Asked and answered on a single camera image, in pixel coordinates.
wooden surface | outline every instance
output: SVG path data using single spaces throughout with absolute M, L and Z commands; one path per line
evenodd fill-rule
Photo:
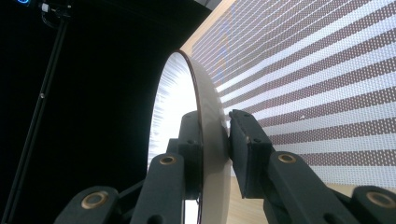
M 236 177 L 231 177 L 227 224 L 268 223 L 262 210 L 263 199 L 242 199 Z

dot pattern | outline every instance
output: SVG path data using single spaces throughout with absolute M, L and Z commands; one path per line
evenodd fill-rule
M 396 1 L 236 0 L 192 58 L 223 108 L 253 114 L 264 130 L 296 130 L 269 137 L 288 151 L 304 144 L 299 154 L 323 181 L 396 188 L 396 108 L 380 109 L 396 102 Z M 351 143 L 362 138 L 372 142 L 364 150 Z
M 301 154 L 312 166 L 396 166 L 396 149 Z

white stripe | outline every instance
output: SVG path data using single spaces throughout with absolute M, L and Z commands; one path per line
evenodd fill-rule
M 274 145 L 276 151 L 295 154 L 385 150 L 396 148 L 396 133 L 353 138 L 332 139 L 316 142 Z
M 391 30 L 393 27 L 387 27 L 390 26 L 389 22 L 391 20 L 396 21 L 396 16 L 389 18 L 389 21 L 383 21 L 384 23 L 381 23 L 382 25 L 381 28 L 389 28 Z M 285 66 L 279 70 L 276 70 L 273 73 L 270 73 L 268 75 L 265 75 L 254 82 L 248 83 L 246 86 L 243 86 L 242 88 L 239 88 L 236 91 L 232 91 L 224 96 L 222 96 L 220 99 L 222 102 L 227 102 L 233 98 L 235 98 L 238 95 L 242 95 L 246 92 L 252 91 L 254 89 L 259 88 L 260 86 L 264 85 L 265 83 L 274 81 L 276 79 L 279 79 L 281 77 L 284 77 L 288 75 L 289 73 L 292 73 L 298 69 L 303 68 L 304 66 L 309 65 L 310 63 L 315 63 L 316 61 L 322 60 L 326 57 L 329 57 L 335 53 L 338 53 L 339 51 L 342 51 L 344 49 L 347 49 L 348 47 L 353 47 L 354 45 L 357 44 L 357 40 L 366 40 L 374 37 L 375 35 L 380 35 L 383 30 L 379 31 L 377 27 L 370 27 L 364 32 L 362 31 L 362 34 L 357 33 L 355 35 L 350 36 L 349 38 L 346 38 L 344 40 L 341 40 L 337 42 L 336 44 L 333 44 L 325 49 L 322 49 L 314 54 L 311 54 L 308 57 L 305 57 L 295 63 L 291 63 L 288 66 Z M 340 72 L 342 73 L 348 73 L 353 70 L 357 70 L 360 68 L 363 68 L 367 64 L 371 63 L 379 63 L 381 61 L 384 61 L 386 59 L 392 58 L 396 56 L 396 44 L 390 44 L 388 46 L 385 46 L 384 48 L 374 50 L 372 52 L 369 52 L 367 54 L 363 54 L 360 57 L 354 58 L 352 60 L 346 61 L 344 63 L 337 64 L 336 66 L 330 67 L 328 69 L 322 70 L 318 73 L 315 73 L 312 76 L 305 77 L 300 79 L 299 81 L 292 82 L 288 85 L 283 86 L 282 88 L 279 88 L 279 90 L 271 90 L 268 92 L 264 92 L 263 94 L 266 96 L 271 95 L 271 97 L 276 97 L 279 95 L 284 94 L 284 92 L 291 92 L 291 91 L 297 91 L 299 89 L 302 89 L 304 87 L 311 86 L 315 83 L 319 83 L 321 81 L 340 76 Z
M 229 81 L 225 82 L 221 86 L 217 87 L 217 90 L 223 91 L 227 88 L 230 88 L 235 83 L 238 83 L 238 82 L 242 81 L 243 79 L 250 77 L 250 76 L 256 74 L 257 72 L 261 71 L 268 64 L 275 63 L 285 57 L 290 56 L 292 53 L 294 53 L 300 49 L 306 48 L 307 46 L 317 42 L 321 38 L 323 38 L 327 35 L 330 35 L 336 31 L 348 26 L 349 24 L 351 24 L 355 21 L 358 21 L 359 19 L 380 9 L 381 7 L 386 6 L 390 2 L 393 2 L 393 1 L 390 1 L 390 0 L 388 0 L 388 1 L 373 1 L 373 2 L 370 2 L 366 5 L 364 5 L 363 7 L 358 8 L 357 10 L 345 15 L 345 17 L 341 18 L 340 20 L 329 24 L 328 26 L 320 29 L 319 31 L 315 32 L 314 34 L 312 34 L 312 35 L 306 37 L 305 39 L 297 42 L 296 44 L 290 46 L 289 48 L 284 49 L 284 50 L 280 51 L 279 53 L 271 56 L 270 58 L 261 61 L 257 65 L 248 69 L 246 72 L 240 74 L 239 76 L 230 79 Z
M 243 25 L 246 21 L 249 21 L 249 19 L 251 18 L 251 17 L 253 17 L 254 16 L 254 20 L 250 23 L 250 24 L 252 24 L 254 21 L 256 21 L 256 20 L 260 20 L 261 22 L 258 22 L 254 27 L 250 27 L 249 26 L 249 24 L 248 25 L 245 25 L 244 27 L 244 29 L 242 29 L 242 30 L 238 30 L 238 29 L 235 29 L 236 31 L 239 31 L 239 32 L 237 32 L 236 34 L 232 34 L 232 36 L 235 36 L 237 39 L 243 39 L 245 36 L 247 36 L 247 35 L 249 35 L 253 30 L 254 30 L 254 28 L 256 28 L 257 26 L 259 26 L 259 25 L 262 25 L 262 23 L 265 21 L 265 19 L 267 19 L 268 17 L 270 17 L 271 15 L 274 15 L 274 14 L 276 14 L 279 10 L 281 10 L 282 9 L 282 7 L 283 6 L 285 6 L 288 2 L 290 2 L 290 0 L 288 0 L 288 1 L 286 1 L 286 2 L 281 2 L 281 1 L 278 1 L 278 2 L 276 2 L 274 5 L 272 5 L 272 6 L 270 6 L 270 7 L 268 7 L 267 9 L 265 9 L 265 10 L 263 10 L 259 15 L 257 15 L 256 16 L 256 13 L 257 12 L 260 12 L 260 9 L 261 9 L 261 7 L 259 7 L 259 8 L 253 8 L 253 9 L 255 9 L 255 12 L 254 13 L 250 13 L 249 15 L 250 15 L 250 17 L 249 18 L 247 18 L 247 20 L 245 20 L 241 25 Z M 275 6 L 277 3 L 283 3 L 283 5 L 282 6 L 280 6 L 280 7 L 278 7 L 278 8 L 276 8 L 275 10 L 273 10 L 272 9 L 272 7 L 273 6 Z M 281 15 L 279 15 L 278 16 L 278 18 L 279 17 L 281 17 L 281 16 L 283 16 L 284 14 L 286 14 L 288 11 L 290 11 L 290 10 L 292 10 L 294 7 L 296 7 L 297 5 L 299 5 L 298 4 L 298 2 L 296 2 L 296 5 L 294 5 L 293 7 L 290 7 L 290 8 L 287 8 L 287 10 L 285 10 L 285 12 L 283 12 Z M 265 17 L 263 17 L 263 18 L 261 18 L 261 15 L 262 14 L 264 14 L 266 11 L 269 11 L 270 13 L 268 13 L 267 15 L 265 15 Z M 272 24 L 273 22 L 275 22 L 276 20 L 273 20 L 273 21 L 271 21 L 271 22 L 267 22 L 267 23 L 265 23 L 265 25 L 259 30 L 259 31 L 261 31 L 262 29 L 264 29 L 265 27 L 267 27 L 268 25 L 270 25 L 270 24 Z M 244 43 L 242 43 L 241 45 L 243 45 L 243 44 L 245 44 L 246 42 L 248 42 L 250 39 L 251 39 L 251 37 L 248 39 L 248 40 L 246 40 Z M 236 41 L 232 41 L 234 38 L 231 38 L 230 40 L 231 40 L 231 45 L 230 46 L 228 46 L 229 48 L 231 48 L 233 45 L 235 45 L 236 44 Z M 216 48 L 208 48 L 209 49 L 209 51 L 207 52 L 207 54 L 208 55 L 210 55 L 211 54 L 211 51 L 213 51 L 214 49 L 216 49 Z M 233 49 L 232 51 L 230 51 L 230 54 L 232 53 L 232 52 L 234 52 L 234 51 L 236 51 L 238 48 L 236 48 L 236 49 Z M 210 63 L 212 63 L 213 61 L 215 61 L 217 58 L 219 57 L 219 54 L 215 57 L 215 58 L 213 58 L 210 62 L 206 62 L 207 60 L 208 60 L 208 58 L 207 59 L 205 59 L 204 61 L 202 61 L 202 63 L 206 63 L 206 64 L 210 64 Z
M 374 105 L 313 119 L 307 118 L 304 114 L 301 116 L 304 116 L 303 120 L 265 127 L 264 130 L 267 135 L 276 135 L 359 123 L 375 119 L 396 118 L 396 103 Z
M 256 119 L 266 119 L 276 115 L 282 115 L 286 113 L 290 113 L 297 110 L 306 109 L 309 107 L 313 107 L 316 105 L 324 105 L 329 102 L 339 101 L 342 99 L 346 99 L 349 97 L 357 96 L 360 94 L 365 94 L 371 91 L 380 91 L 385 88 L 396 86 L 396 73 L 389 73 L 380 77 L 373 77 L 368 80 L 364 80 L 362 82 L 354 83 L 343 88 L 339 88 L 332 91 L 326 91 L 314 96 L 306 97 L 304 99 L 300 99 L 294 102 L 290 102 L 284 105 L 274 106 L 268 109 L 264 109 L 257 113 L 254 113 L 253 116 Z M 251 105 L 251 102 L 245 101 L 244 103 L 248 103 L 246 105 Z M 224 111 L 231 111 L 232 109 L 245 109 L 248 106 L 243 104 L 231 105 L 224 109 Z
M 396 188 L 396 166 L 311 166 L 325 183 Z

